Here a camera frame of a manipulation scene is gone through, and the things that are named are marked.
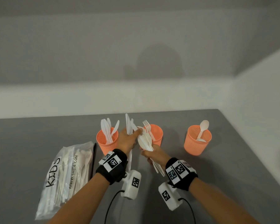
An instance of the gray countertop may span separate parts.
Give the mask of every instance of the gray countertop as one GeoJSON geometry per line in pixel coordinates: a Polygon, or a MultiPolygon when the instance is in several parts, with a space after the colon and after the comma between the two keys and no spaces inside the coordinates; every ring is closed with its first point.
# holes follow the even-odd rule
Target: gray countertop
{"type": "MultiPolygon", "coordinates": [[[[199,178],[218,187],[237,201],[260,223],[280,223],[280,186],[219,110],[131,113],[137,125],[143,120],[159,125],[164,132],[162,148],[171,156],[186,160],[199,178]],[[200,156],[188,154],[183,143],[189,126],[207,119],[212,141],[200,156]]],[[[119,129],[124,114],[0,119],[0,223],[32,223],[47,170],[63,146],[95,142],[100,120],[109,117],[119,129]]],[[[95,169],[103,157],[97,147],[95,169]]],[[[117,196],[107,223],[194,223],[190,208],[183,203],[170,211],[158,192],[167,180],[157,174],[133,150],[132,169],[142,174],[138,197],[117,196]]],[[[122,183],[111,185],[91,223],[104,223],[108,205],[122,183]]],[[[212,223],[203,207],[185,191],[197,223],[212,223]]]]}

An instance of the clear plastic bag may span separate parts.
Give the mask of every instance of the clear plastic bag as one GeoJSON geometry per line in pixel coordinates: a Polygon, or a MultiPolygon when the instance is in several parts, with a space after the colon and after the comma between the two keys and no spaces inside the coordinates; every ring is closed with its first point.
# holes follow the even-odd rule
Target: clear plastic bag
{"type": "Polygon", "coordinates": [[[92,142],[63,147],[46,175],[35,219],[50,219],[89,180],[92,142]]]}

